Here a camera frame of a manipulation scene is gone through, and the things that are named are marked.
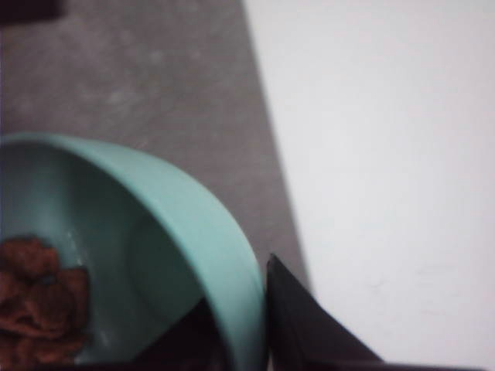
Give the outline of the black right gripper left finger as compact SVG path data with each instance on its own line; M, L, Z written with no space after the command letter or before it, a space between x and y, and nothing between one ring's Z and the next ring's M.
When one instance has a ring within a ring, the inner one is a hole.
M227 370L228 357L205 299L201 299L135 357L136 370Z

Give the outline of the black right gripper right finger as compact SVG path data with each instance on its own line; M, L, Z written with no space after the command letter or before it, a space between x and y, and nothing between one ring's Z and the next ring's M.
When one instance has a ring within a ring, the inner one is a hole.
M327 313L274 254L267 264L267 305L275 370L374 370L384 366L384 360Z

